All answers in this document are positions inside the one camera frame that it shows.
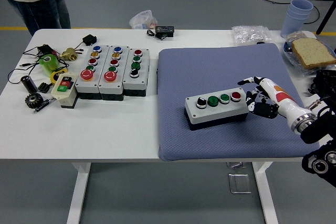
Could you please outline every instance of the floor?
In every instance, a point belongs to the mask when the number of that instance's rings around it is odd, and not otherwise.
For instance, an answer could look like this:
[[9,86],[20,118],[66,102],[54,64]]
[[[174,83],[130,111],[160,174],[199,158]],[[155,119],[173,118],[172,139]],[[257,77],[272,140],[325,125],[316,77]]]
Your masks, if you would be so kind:
[[[175,29],[231,29],[263,25],[281,30],[290,0],[66,0],[73,28],[130,28],[150,9],[159,25]],[[309,0],[321,17],[333,0]],[[31,36],[6,0],[0,0],[0,90]],[[336,14],[324,33],[336,33]],[[316,9],[309,22],[318,18]],[[334,36],[317,36],[336,48]],[[0,223],[65,223],[76,182],[68,163],[0,162]],[[81,223],[264,223],[251,164],[252,194],[233,195],[226,163],[93,164]],[[267,170],[279,223],[334,223],[336,190],[300,163],[274,163]]]

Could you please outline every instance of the black adapter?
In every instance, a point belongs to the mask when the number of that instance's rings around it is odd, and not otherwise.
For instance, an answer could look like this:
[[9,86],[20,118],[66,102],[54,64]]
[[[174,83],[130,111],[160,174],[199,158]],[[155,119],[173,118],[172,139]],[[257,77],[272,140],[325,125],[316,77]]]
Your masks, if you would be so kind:
[[91,46],[97,42],[97,37],[89,34],[83,38],[83,42],[85,43],[85,45]]
[[37,47],[38,53],[43,55],[50,55],[53,54],[54,50],[47,44],[44,44],[43,46]]
[[174,37],[173,26],[156,26],[155,33],[158,37]]

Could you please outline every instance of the green tape roll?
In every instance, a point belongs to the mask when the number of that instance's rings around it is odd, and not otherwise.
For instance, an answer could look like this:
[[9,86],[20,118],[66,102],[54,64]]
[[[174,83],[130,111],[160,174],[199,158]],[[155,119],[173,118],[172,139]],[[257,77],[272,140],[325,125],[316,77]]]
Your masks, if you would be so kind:
[[39,60],[38,63],[42,66],[44,72],[47,76],[51,76],[51,74],[58,69],[59,62],[55,55],[44,55]]

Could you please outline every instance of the clear plastic bag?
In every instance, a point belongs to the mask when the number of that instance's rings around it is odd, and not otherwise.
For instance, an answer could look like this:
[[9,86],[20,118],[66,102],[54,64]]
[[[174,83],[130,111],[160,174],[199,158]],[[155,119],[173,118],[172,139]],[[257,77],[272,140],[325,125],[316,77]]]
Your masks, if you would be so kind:
[[270,32],[264,26],[234,26],[232,31],[238,45],[253,45],[258,42],[271,42]]
[[[298,60],[298,58],[296,57],[296,55],[293,53],[292,51],[292,42],[296,39],[300,39],[300,38],[307,38],[307,36],[302,32],[302,31],[296,31],[295,33],[289,34],[286,36],[286,42],[284,44],[284,53],[285,56],[287,58],[287,60],[303,75],[303,76],[310,76],[310,75],[314,75],[316,74],[317,70],[321,70],[321,69],[329,69],[329,70],[335,70],[336,69],[336,65],[329,65],[326,67],[321,67],[321,68],[313,68],[313,69],[305,69],[300,61]],[[336,57],[334,51],[327,46],[326,44],[324,44],[331,55],[333,55],[334,57]]]
[[130,20],[132,29],[154,29],[157,24],[158,21],[153,17],[151,10],[140,12]]

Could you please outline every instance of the black cylinder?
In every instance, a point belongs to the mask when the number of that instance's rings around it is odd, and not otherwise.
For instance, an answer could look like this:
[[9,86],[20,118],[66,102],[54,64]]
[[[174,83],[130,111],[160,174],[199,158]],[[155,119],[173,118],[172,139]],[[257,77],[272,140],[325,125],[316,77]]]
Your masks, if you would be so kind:
[[34,94],[37,92],[37,87],[30,76],[22,76],[21,82],[23,83],[23,86],[25,86],[29,94]]

